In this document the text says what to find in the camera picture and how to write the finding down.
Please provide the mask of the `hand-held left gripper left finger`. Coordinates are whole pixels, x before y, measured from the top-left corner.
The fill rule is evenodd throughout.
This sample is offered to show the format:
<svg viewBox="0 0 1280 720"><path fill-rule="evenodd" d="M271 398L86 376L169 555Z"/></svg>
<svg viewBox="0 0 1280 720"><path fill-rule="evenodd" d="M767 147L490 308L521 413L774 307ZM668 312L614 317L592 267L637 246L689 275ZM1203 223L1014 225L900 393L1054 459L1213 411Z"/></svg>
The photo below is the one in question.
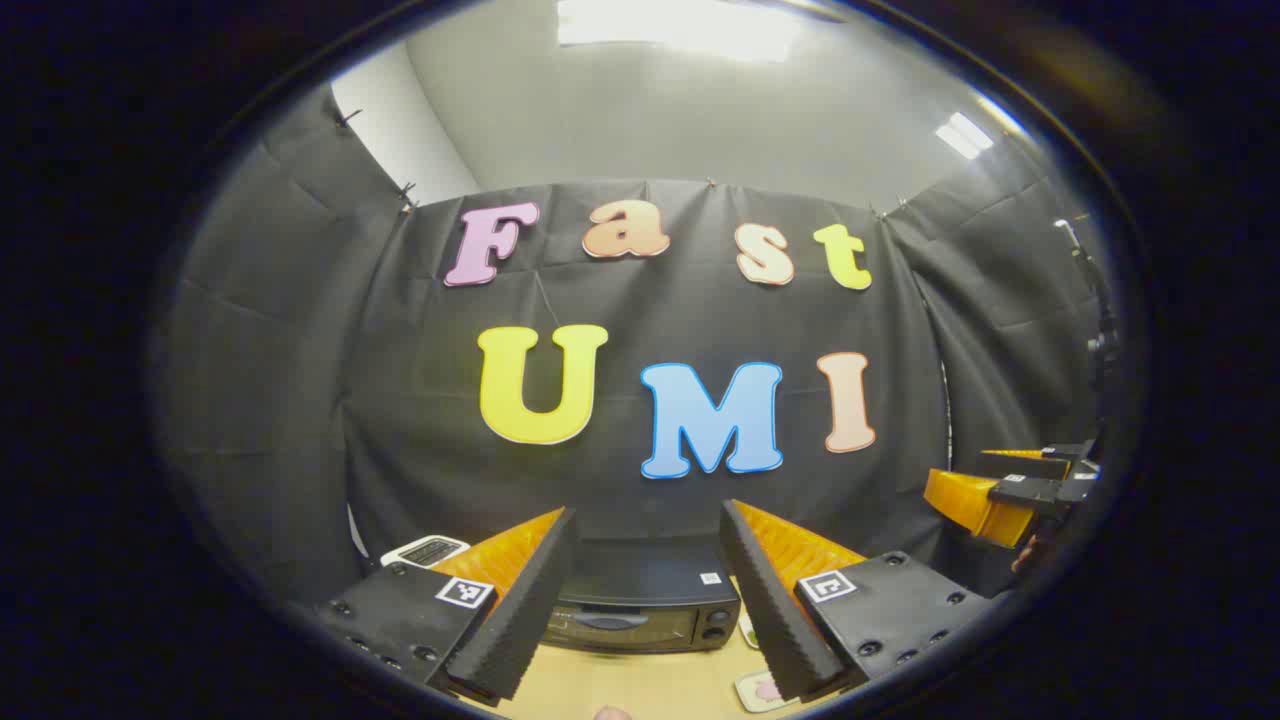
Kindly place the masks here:
<svg viewBox="0 0 1280 720"><path fill-rule="evenodd" d="M554 509L430 566L393 559L315 614L372 673L499 703L541 642L577 536L575 511Z"/></svg>

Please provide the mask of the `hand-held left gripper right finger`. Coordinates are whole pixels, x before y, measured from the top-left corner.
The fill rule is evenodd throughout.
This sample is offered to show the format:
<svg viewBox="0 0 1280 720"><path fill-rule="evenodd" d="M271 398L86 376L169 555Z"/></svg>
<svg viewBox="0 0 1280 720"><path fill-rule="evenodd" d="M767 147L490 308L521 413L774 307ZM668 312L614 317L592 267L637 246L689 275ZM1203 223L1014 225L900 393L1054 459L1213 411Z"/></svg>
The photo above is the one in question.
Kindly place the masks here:
<svg viewBox="0 0 1280 720"><path fill-rule="evenodd" d="M891 676L993 606L906 552L865 557L736 498L721 505L719 544L785 700Z"/></svg>

